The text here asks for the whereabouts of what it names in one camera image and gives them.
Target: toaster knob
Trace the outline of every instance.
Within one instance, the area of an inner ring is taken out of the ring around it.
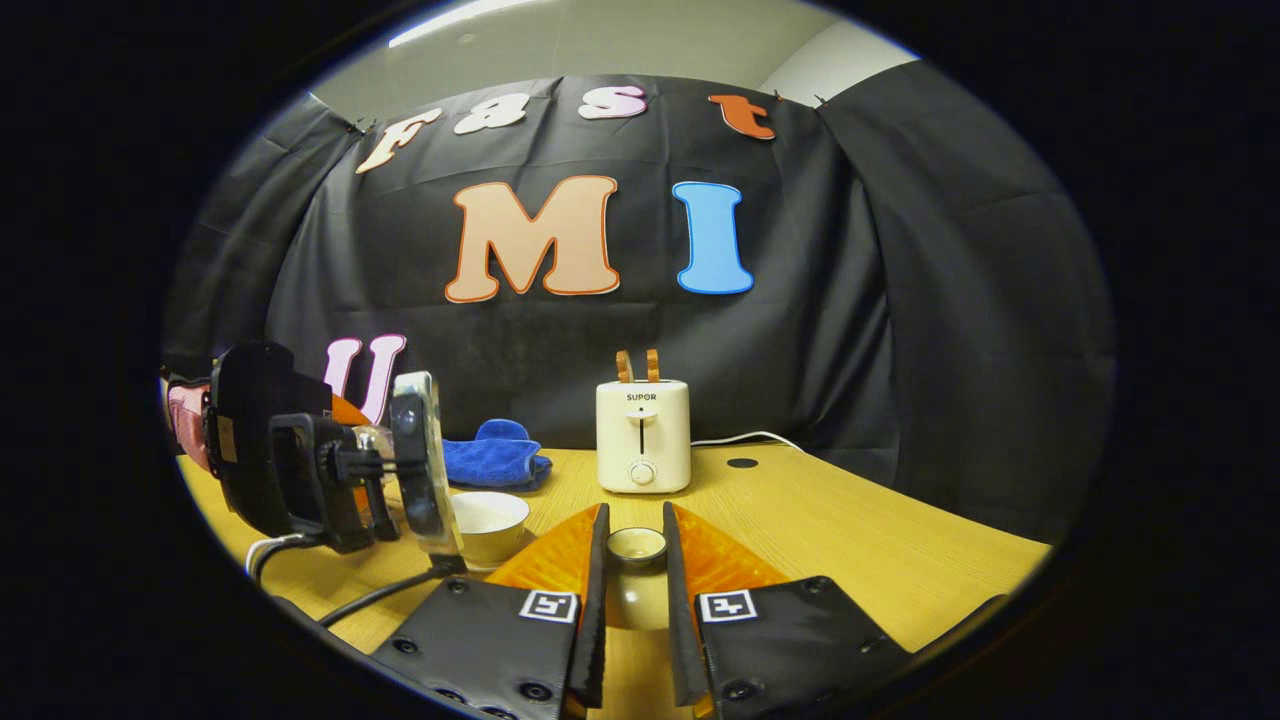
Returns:
[[[653,465],[637,461],[632,462],[631,468],[627,469],[627,475],[631,478],[632,483],[637,486],[646,486],[653,482],[657,473],[654,471]]]

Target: letter m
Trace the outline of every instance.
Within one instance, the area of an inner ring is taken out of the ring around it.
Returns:
[[[604,238],[604,205],[617,188],[613,178],[603,176],[566,178],[534,219],[504,182],[460,191],[453,196],[463,211],[458,273],[444,296],[452,302],[479,302],[498,295],[498,281],[489,274],[490,252],[511,287],[524,295],[553,245],[556,260],[543,278],[548,292],[600,295],[617,288],[618,273],[609,266]]]

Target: black cable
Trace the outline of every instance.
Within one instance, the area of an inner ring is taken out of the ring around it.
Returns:
[[[259,585],[262,584],[262,568],[266,568],[266,561],[271,559],[273,555],[280,552],[282,550],[292,550],[296,547],[319,547],[320,541],[310,537],[303,538],[289,538],[279,544],[273,544],[257,553],[253,560],[253,582]]]
[[[343,605],[342,607],[334,610],[333,612],[325,615],[324,618],[321,618],[319,620],[319,623],[320,623],[321,626],[328,628],[328,626],[333,625],[334,623],[337,623],[338,620],[342,620],[347,615],[351,615],[352,612],[364,610],[365,607],[369,607],[370,605],[378,602],[379,600],[381,600],[381,598],[384,598],[387,596],[396,594],[396,593],[398,593],[398,592],[401,592],[403,589],[408,589],[408,588],[411,588],[413,585],[420,585],[420,584],[422,584],[422,583],[425,583],[428,580],[434,580],[436,578],[443,578],[445,575],[452,574],[452,571],[453,571],[452,568],[448,568],[445,565],[436,565],[435,568],[431,568],[430,570],[428,570],[426,573],[422,573],[421,575],[413,575],[412,578],[406,578],[406,579],[403,579],[403,580],[401,580],[398,583],[392,583],[392,584],[389,584],[387,587],[378,588],[376,591],[374,591],[374,592],[371,592],[371,593],[369,593],[369,594],[366,594],[364,597],[356,598],[356,600],[348,602],[347,605]]]

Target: table surface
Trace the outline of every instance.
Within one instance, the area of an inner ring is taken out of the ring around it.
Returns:
[[[543,450],[552,474],[538,492],[515,493],[530,506],[526,527],[543,534],[596,502],[608,502],[611,527],[662,529],[662,505],[701,515],[783,574],[828,575],[910,652],[925,646],[995,594],[1016,588],[1050,546],[973,523],[911,500],[783,445],[695,447],[692,482],[673,495],[614,495],[595,482],[595,452]],[[750,457],[754,468],[731,468]],[[191,459],[179,466],[200,509],[243,568],[262,534],[230,512],[218,480]],[[388,502],[398,503],[396,483]],[[329,548],[276,553],[262,587],[320,618],[369,591],[428,565],[410,533],[397,542],[338,555]],[[372,652],[435,588],[407,589],[335,624],[334,634]],[[608,628],[604,707],[594,719],[692,716],[672,703],[666,630]]]

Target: blue towel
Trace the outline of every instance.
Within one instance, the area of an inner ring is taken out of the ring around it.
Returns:
[[[552,461],[538,455],[541,445],[512,420],[486,420],[472,441],[444,442],[444,473],[461,488],[532,492],[550,474]]]

